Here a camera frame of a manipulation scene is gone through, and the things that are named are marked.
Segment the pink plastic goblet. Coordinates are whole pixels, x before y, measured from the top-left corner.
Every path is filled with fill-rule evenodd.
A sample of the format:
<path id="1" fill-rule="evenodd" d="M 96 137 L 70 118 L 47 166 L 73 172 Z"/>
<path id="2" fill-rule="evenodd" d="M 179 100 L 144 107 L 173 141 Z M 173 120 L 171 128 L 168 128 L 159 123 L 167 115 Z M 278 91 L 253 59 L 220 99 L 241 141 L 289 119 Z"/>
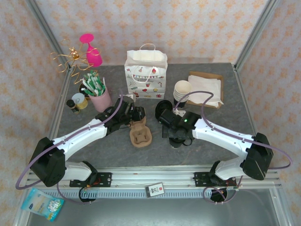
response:
<path id="1" fill-rule="evenodd" d="M 91 33 L 85 33 L 81 35 L 79 40 L 81 43 L 88 45 L 86 57 L 89 65 L 92 67 L 99 67 L 103 63 L 103 60 L 101 57 L 101 51 L 91 45 L 91 42 L 94 40 L 94 35 Z"/>

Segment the aluminium frame post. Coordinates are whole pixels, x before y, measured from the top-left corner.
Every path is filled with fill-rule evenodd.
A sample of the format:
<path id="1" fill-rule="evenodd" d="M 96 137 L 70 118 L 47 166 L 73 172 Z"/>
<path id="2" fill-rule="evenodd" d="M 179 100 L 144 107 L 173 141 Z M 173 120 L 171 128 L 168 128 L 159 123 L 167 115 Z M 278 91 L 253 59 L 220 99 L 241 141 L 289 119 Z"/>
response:
<path id="1" fill-rule="evenodd" d="M 257 20 L 246 44 L 244 45 L 236 63 L 233 65 L 236 72 L 238 72 L 244 65 L 248 56 L 251 54 L 253 47 L 255 46 L 257 40 L 260 38 L 264 28 L 268 24 L 270 18 L 273 16 L 278 4 L 281 0 L 268 0 L 265 5 L 259 19 Z"/>
<path id="2" fill-rule="evenodd" d="M 63 56 L 63 50 L 57 41 L 56 37 L 54 36 L 48 22 L 46 21 L 41 9 L 38 6 L 38 3 L 36 0 L 25 0 L 27 3 L 30 11 L 32 12 L 33 16 L 37 20 L 40 28 L 44 32 L 48 42 L 50 43 L 50 46 L 52 48 L 51 53 L 47 54 L 48 59 L 51 59 L 52 61 L 58 61 L 59 64 L 62 64 L 62 66 L 66 66 L 65 71 L 70 72 L 70 66 L 67 64 L 67 58 Z"/>

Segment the paper cup stack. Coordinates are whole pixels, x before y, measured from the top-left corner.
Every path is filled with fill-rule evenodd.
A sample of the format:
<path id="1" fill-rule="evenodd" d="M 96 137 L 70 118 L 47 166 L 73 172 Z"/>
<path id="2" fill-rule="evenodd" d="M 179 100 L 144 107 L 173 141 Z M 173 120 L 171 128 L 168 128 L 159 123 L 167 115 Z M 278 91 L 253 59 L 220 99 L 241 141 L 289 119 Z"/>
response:
<path id="1" fill-rule="evenodd" d="M 174 86 L 173 97 L 174 97 L 174 105 L 177 105 L 178 109 L 181 109 L 185 106 L 186 102 L 189 100 L 190 96 L 186 96 L 181 100 L 182 97 L 190 93 L 192 90 L 192 85 L 188 81 L 178 81 Z"/>

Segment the grey metal sheet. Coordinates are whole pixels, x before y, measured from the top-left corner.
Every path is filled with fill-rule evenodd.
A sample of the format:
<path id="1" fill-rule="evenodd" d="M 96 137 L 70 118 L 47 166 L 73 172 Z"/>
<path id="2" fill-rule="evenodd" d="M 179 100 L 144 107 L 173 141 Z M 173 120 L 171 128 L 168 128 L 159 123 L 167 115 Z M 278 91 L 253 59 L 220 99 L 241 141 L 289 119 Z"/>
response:
<path id="1" fill-rule="evenodd" d="M 202 198 L 65 202 L 55 221 L 19 210 L 13 226 L 297 226 L 282 190 L 241 189 L 227 203 Z"/>

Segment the white party print gift bag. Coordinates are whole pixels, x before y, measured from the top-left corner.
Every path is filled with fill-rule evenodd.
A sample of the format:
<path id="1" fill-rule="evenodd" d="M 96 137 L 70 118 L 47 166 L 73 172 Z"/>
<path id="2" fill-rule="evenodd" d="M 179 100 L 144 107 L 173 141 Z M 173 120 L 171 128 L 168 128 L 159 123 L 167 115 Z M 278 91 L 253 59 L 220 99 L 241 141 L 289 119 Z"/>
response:
<path id="1" fill-rule="evenodd" d="M 136 98 L 163 99 L 167 67 L 167 55 L 152 43 L 129 50 L 124 64 L 128 92 Z"/>

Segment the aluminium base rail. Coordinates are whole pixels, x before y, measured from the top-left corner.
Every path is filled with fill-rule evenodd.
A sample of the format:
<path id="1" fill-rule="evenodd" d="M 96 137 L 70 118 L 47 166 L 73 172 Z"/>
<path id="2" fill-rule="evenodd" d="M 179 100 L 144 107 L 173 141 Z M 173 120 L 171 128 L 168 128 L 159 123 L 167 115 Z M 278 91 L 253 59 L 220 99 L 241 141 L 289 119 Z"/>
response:
<path id="1" fill-rule="evenodd" d="M 179 165 L 153 167 L 102 168 L 99 172 L 112 173 L 111 188 L 142 189 L 147 185 L 162 182 L 167 189 L 194 189 L 195 172 L 208 172 L 210 165 Z M 240 189 L 265 189 L 282 187 L 276 170 L 269 170 L 263 181 L 244 176 Z"/>

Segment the white number tag card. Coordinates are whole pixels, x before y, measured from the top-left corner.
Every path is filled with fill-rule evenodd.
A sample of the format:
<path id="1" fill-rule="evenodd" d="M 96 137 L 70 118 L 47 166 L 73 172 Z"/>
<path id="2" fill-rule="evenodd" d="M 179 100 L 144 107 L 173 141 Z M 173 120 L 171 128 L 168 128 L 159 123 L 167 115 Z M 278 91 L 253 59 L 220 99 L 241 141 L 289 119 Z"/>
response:
<path id="1" fill-rule="evenodd" d="M 151 198 L 165 193 L 163 183 L 156 183 L 145 187 L 146 197 Z"/>

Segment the brown cardboard tray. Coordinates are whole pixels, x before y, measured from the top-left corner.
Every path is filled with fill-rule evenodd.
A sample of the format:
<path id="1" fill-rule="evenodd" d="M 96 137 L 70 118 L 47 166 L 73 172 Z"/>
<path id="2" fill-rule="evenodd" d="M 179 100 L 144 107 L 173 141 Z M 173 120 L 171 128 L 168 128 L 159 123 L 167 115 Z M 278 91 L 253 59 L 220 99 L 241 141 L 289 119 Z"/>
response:
<path id="1" fill-rule="evenodd" d="M 190 71 L 189 75 L 195 75 L 195 76 L 203 77 L 203 78 L 207 78 L 207 79 L 219 79 L 219 80 L 221 80 L 221 100 L 223 102 L 223 77 L 221 75 L 212 74 L 212 73 L 204 73 L 204 72 L 196 72 L 196 71 Z M 213 107 L 213 106 L 205 104 L 205 106 L 218 109 L 222 105 L 219 104 L 218 107 Z"/>

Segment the blue snack packet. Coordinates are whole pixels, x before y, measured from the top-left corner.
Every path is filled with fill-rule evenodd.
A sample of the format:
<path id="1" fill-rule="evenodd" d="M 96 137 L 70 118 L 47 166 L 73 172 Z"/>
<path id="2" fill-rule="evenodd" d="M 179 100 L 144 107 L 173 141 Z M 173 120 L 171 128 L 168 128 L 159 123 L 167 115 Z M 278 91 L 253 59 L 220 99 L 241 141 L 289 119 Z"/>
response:
<path id="1" fill-rule="evenodd" d="M 21 209 L 45 217 L 53 222 L 60 212 L 64 200 L 48 195 L 36 188 L 32 188 L 24 200 Z"/>

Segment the black cup lids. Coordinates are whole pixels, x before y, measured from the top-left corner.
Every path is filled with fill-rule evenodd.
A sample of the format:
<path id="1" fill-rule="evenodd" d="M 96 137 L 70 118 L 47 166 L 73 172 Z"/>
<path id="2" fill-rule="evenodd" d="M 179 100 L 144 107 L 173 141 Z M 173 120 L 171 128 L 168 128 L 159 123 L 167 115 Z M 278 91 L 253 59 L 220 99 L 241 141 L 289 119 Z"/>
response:
<path id="1" fill-rule="evenodd" d="M 182 140 L 182 139 L 171 138 L 171 137 L 169 138 L 169 143 L 170 143 L 171 147 L 172 147 L 172 148 L 175 148 L 175 149 L 181 147 L 182 145 L 183 145 L 183 146 L 187 146 L 187 145 L 185 144 L 185 141 L 186 141 L 185 139 Z"/>

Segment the pink straw holder cup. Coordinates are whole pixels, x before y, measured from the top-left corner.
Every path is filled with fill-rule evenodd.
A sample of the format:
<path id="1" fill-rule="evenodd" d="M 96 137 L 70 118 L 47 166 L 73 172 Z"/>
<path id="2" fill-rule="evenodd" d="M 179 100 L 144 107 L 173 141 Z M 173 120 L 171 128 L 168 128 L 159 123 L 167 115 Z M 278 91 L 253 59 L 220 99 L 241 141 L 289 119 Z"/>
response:
<path id="1" fill-rule="evenodd" d="M 111 97 L 107 88 L 105 89 L 104 93 L 100 96 L 88 96 L 98 112 L 103 112 L 105 109 L 112 106 Z"/>

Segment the small dark bottle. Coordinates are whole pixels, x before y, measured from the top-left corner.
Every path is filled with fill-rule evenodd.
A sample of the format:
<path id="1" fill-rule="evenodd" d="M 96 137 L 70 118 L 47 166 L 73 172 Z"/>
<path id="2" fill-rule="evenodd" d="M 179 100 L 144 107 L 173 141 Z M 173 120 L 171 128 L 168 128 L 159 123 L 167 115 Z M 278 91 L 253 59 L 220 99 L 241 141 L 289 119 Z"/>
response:
<path id="1" fill-rule="evenodd" d="M 73 113 L 79 113 L 79 108 L 76 106 L 75 102 L 72 99 L 67 100 L 66 105 L 72 110 Z"/>

